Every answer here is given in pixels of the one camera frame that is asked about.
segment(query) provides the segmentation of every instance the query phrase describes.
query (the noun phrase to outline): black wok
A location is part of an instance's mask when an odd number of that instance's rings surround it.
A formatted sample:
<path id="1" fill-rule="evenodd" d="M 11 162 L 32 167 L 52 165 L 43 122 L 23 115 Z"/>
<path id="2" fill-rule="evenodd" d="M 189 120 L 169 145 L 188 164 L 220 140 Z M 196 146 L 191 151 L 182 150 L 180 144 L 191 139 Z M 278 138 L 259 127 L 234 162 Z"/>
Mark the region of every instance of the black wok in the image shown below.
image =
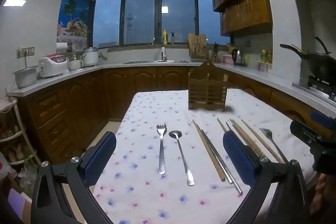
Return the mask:
<path id="1" fill-rule="evenodd" d="M 336 59 L 332 58 L 323 43 L 321 43 L 326 53 L 321 52 L 301 52 L 293 46 L 280 44 L 281 48 L 289 49 L 295 52 L 301 59 L 308 62 L 310 71 L 319 80 L 325 81 L 331 85 L 336 85 Z"/>

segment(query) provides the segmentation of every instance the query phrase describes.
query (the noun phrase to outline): yellow bottle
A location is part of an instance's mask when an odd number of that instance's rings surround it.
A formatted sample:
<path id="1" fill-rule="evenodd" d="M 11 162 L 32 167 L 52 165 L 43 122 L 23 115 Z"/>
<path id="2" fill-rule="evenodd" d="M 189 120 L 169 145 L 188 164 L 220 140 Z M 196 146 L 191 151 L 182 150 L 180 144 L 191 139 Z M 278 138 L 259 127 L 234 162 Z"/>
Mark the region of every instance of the yellow bottle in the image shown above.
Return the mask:
<path id="1" fill-rule="evenodd" d="M 163 43 L 164 43 L 164 45 L 167 45 L 168 44 L 168 33 L 167 33 L 167 31 L 166 31 L 166 29 L 164 29 L 164 31 L 163 31 Z"/>

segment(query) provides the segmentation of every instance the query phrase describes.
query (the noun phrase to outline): plastic bag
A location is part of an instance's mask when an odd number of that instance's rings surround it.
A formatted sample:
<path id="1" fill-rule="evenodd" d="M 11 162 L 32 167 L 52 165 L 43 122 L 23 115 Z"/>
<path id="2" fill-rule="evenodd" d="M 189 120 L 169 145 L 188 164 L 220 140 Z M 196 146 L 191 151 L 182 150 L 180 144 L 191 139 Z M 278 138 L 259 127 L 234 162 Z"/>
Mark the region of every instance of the plastic bag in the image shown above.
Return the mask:
<path id="1" fill-rule="evenodd" d="M 7 176 L 7 173 L 11 175 L 12 178 L 16 177 L 16 171 L 9 165 L 3 154 L 0 152 L 0 180 Z"/>
<path id="2" fill-rule="evenodd" d="M 18 177 L 21 178 L 20 186 L 23 188 L 23 192 L 30 198 L 33 197 L 37 170 L 37 165 L 32 160 L 27 160 L 25 161 L 21 171 L 18 173 Z"/>

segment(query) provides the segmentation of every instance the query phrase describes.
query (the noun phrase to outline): tile floor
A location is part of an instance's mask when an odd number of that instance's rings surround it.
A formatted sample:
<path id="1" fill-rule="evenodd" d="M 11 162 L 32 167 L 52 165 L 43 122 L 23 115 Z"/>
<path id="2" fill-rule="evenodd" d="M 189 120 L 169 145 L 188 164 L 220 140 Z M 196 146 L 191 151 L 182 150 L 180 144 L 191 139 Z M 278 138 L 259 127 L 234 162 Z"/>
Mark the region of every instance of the tile floor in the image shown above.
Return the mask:
<path id="1" fill-rule="evenodd" d="M 100 140 L 100 138 L 105 134 L 106 131 L 112 131 L 113 133 L 117 133 L 118 128 L 120 126 L 120 122 L 108 122 L 107 125 L 103 128 L 102 131 L 97 135 L 97 137 L 93 140 L 93 142 L 89 145 L 89 147 L 96 145 L 96 143 Z M 65 191 L 65 194 L 67 195 L 69 204 L 71 206 L 71 209 L 76 216 L 77 220 L 80 223 L 85 223 L 84 217 L 82 216 L 81 212 L 79 211 L 79 208 L 75 202 L 74 197 L 72 196 L 71 190 L 69 188 L 69 185 L 63 184 L 63 188 Z M 93 192 L 94 186 L 90 187 L 90 191 Z"/>

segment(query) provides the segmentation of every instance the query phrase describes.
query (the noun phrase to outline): table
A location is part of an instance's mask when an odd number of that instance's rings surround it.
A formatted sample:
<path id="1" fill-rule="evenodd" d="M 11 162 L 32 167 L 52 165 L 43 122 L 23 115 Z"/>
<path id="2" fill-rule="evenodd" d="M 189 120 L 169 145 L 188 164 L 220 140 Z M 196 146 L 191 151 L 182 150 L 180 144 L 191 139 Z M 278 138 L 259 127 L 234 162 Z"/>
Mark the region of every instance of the table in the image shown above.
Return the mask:
<path id="1" fill-rule="evenodd" d="M 154 223 L 226 223 L 245 198 L 245 185 L 223 144 L 223 131 L 217 122 L 232 118 L 256 141 L 265 155 L 276 162 L 259 140 L 245 127 L 249 123 L 276 151 L 258 128 L 268 128 L 288 160 L 299 161 L 306 183 L 315 178 L 313 156 L 309 147 L 290 133 L 291 120 L 271 106 L 238 89 L 228 89 L 227 112 L 188 110 L 188 91 L 137 93 L 116 133 L 117 148 L 100 176 L 93 195 L 99 205 L 117 224 Z M 239 196 L 233 185 L 222 182 L 192 124 L 202 128 L 226 162 L 243 190 Z M 187 186 L 184 166 L 176 140 L 165 135 L 166 173 L 159 175 L 160 139 L 157 124 L 166 124 L 168 132 L 180 130 L 184 156 L 195 180 Z M 272 200 L 272 184 L 259 212 L 262 216 Z"/>

